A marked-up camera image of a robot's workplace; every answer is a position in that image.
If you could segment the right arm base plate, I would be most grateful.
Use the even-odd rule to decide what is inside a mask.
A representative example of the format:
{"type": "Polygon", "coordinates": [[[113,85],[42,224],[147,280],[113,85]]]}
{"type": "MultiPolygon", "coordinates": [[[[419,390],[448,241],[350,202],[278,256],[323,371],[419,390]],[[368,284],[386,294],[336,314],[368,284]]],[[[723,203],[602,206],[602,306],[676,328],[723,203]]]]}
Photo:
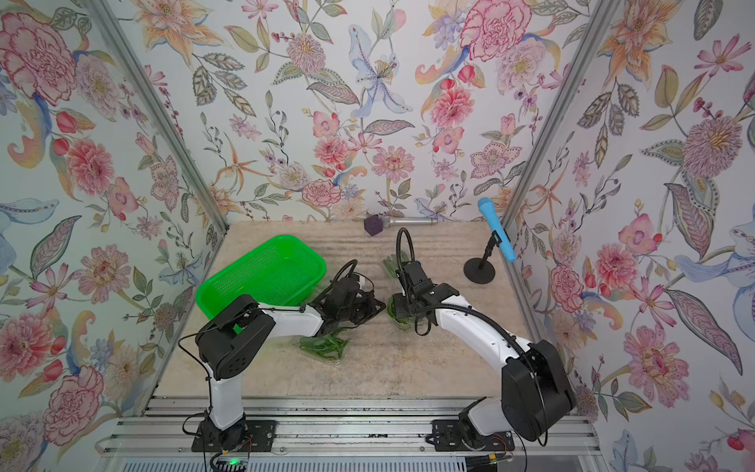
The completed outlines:
{"type": "Polygon", "coordinates": [[[507,454],[515,451],[511,433],[503,432],[482,436],[461,420],[434,420],[432,431],[425,442],[436,452],[495,452],[507,454]]]}

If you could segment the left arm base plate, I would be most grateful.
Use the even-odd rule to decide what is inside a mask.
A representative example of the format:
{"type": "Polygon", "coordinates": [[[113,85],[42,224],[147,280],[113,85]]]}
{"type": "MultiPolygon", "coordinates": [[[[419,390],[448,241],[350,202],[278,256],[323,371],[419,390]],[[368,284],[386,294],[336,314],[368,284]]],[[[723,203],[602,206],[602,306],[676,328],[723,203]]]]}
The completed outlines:
{"type": "Polygon", "coordinates": [[[217,428],[212,420],[200,422],[193,434],[191,452],[271,452],[277,422],[251,421],[242,418],[226,430],[217,428]]]}

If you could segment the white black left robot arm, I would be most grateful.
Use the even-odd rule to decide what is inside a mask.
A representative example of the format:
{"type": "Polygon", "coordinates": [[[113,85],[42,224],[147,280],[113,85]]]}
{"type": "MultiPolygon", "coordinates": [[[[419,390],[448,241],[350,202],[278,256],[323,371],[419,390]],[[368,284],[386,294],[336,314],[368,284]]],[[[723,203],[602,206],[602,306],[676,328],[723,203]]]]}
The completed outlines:
{"type": "Polygon", "coordinates": [[[346,275],[300,307],[267,306],[243,294],[209,320],[196,344],[210,377],[210,424],[225,432],[244,418],[238,377],[268,340],[330,336],[381,314],[387,304],[363,287],[365,281],[362,275],[346,275]]]}

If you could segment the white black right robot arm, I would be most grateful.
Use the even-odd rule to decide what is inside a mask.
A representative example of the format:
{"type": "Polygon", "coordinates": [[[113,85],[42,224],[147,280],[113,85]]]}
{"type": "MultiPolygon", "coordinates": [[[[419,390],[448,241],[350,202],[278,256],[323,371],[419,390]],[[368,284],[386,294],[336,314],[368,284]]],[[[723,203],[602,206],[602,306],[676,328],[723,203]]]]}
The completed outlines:
{"type": "Polygon", "coordinates": [[[514,433],[528,442],[548,440],[548,431],[576,407],[558,350],[548,341],[515,336],[474,309],[458,290],[436,284],[418,261],[400,262],[401,291],[393,295],[396,316],[441,328],[473,349],[499,376],[501,394],[469,405],[459,415],[465,442],[514,433]]]}

